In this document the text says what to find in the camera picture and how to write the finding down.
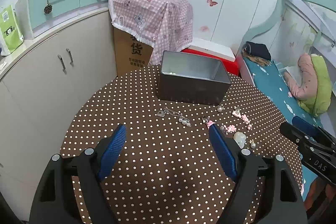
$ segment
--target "metal box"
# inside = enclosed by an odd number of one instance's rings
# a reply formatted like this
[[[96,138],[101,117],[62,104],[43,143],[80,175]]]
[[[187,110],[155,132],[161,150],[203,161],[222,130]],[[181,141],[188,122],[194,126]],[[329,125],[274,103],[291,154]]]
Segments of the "metal box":
[[[230,85],[230,77],[218,59],[163,52],[157,92],[161,100],[219,105]]]

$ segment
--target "blue mattress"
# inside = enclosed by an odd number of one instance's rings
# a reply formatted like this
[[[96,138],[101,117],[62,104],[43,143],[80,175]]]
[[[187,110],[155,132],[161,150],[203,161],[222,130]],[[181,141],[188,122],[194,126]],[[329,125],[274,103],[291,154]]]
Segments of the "blue mattress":
[[[256,87],[277,106],[287,122],[291,124],[292,118],[299,116],[309,124],[322,127],[319,118],[312,117],[308,112],[299,107],[274,62],[271,62],[270,66],[261,67],[247,58],[244,58],[244,60]],[[317,175],[305,166],[302,166],[302,177],[304,188],[301,190],[301,194],[303,200],[305,200],[309,187]]]

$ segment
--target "green package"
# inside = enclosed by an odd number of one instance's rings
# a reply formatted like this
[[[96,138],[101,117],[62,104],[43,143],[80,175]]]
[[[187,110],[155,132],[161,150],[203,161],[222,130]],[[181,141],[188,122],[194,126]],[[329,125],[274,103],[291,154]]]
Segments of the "green package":
[[[1,12],[0,31],[1,55],[7,56],[23,43],[23,35],[20,32],[15,11],[11,5]]]

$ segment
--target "white cabinet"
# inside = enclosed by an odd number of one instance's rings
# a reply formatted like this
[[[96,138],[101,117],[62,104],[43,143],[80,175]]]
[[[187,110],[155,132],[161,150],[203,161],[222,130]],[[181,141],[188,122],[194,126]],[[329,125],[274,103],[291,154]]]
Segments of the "white cabinet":
[[[82,106],[117,76],[110,14],[104,12],[80,21],[59,32],[57,39],[63,47],[66,71]]]
[[[53,155],[48,135],[42,135],[33,127],[3,82],[0,82],[0,102],[0,163],[3,166],[0,169],[36,188]]]
[[[41,175],[76,113],[116,76],[106,10],[41,42],[0,81],[0,191],[20,219],[28,220]]]
[[[63,72],[54,35],[26,54],[3,81],[19,108],[44,136],[50,154],[58,153],[65,133],[80,103],[70,77]]]
[[[0,192],[19,220],[29,220],[35,189],[0,170]]]

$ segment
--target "pinecone knob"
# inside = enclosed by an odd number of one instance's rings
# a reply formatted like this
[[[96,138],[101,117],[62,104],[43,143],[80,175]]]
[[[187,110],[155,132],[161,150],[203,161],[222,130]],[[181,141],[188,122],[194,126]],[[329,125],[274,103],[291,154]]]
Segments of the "pinecone knob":
[[[47,2],[47,6],[44,7],[44,13],[46,15],[48,15],[48,14],[50,14],[52,12],[52,10],[53,10],[53,7]]]

